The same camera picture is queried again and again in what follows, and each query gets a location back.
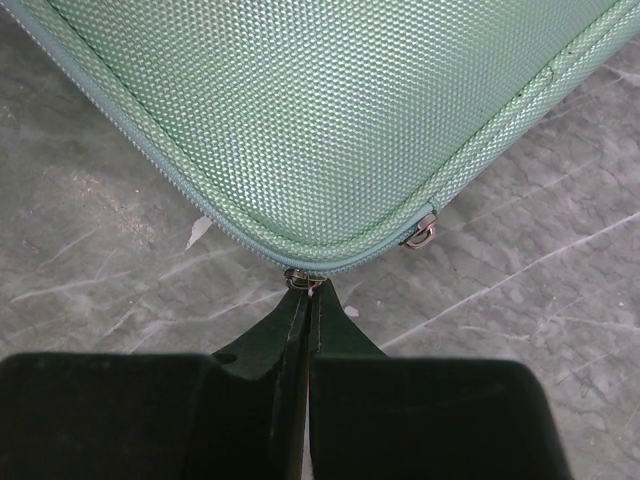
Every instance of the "textured green fabric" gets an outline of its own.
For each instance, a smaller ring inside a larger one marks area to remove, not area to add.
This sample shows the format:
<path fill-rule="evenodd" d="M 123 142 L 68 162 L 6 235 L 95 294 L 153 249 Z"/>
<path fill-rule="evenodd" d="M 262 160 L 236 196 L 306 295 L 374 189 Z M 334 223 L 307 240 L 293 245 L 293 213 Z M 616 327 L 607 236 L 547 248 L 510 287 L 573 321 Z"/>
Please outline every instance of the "textured green fabric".
<path fill-rule="evenodd" d="M 195 203 L 295 266 L 396 242 L 640 25 L 639 0 L 4 3 L 64 45 Z"/>

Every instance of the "marble floor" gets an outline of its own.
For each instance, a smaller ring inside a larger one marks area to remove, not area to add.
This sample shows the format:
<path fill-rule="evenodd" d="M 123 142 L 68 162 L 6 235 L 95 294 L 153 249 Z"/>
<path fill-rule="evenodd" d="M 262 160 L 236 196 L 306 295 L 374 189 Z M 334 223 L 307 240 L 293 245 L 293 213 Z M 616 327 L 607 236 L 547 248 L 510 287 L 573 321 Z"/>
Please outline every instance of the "marble floor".
<path fill-rule="evenodd" d="M 640 38 L 482 173 L 429 248 L 334 279 L 391 355 L 544 385 L 577 479 L 640 478 Z M 211 352 L 281 271 L 214 227 L 0 14 L 0 353 Z"/>

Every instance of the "mint green bag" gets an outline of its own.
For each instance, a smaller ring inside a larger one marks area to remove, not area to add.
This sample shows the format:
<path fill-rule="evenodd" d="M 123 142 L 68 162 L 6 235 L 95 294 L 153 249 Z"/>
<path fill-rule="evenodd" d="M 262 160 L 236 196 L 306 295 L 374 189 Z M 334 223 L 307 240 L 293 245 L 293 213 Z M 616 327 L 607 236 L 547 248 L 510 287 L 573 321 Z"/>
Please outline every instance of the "mint green bag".
<path fill-rule="evenodd" d="M 220 228 L 321 274 L 426 243 L 640 31 L 640 0 L 0 4 Z"/>

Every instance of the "woven fabric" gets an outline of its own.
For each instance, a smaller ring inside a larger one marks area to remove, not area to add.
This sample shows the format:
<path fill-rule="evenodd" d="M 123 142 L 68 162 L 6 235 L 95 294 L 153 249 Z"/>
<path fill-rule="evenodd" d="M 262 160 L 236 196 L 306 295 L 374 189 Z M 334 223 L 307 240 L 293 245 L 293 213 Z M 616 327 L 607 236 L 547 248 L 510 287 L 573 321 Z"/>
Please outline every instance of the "woven fabric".
<path fill-rule="evenodd" d="M 336 262 L 444 207 L 638 0 L 22 3 L 230 224 Z"/>

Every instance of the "screw hole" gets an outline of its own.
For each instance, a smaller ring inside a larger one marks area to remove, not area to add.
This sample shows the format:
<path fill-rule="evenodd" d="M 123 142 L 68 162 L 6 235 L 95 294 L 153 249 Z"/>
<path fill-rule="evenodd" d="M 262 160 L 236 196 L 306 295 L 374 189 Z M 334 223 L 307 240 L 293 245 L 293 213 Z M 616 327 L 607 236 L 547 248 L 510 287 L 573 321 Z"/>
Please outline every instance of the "screw hole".
<path fill-rule="evenodd" d="M 214 353 L 213 358 L 215 358 L 222 365 L 229 365 L 230 363 L 238 360 L 238 357 L 233 353 Z"/>

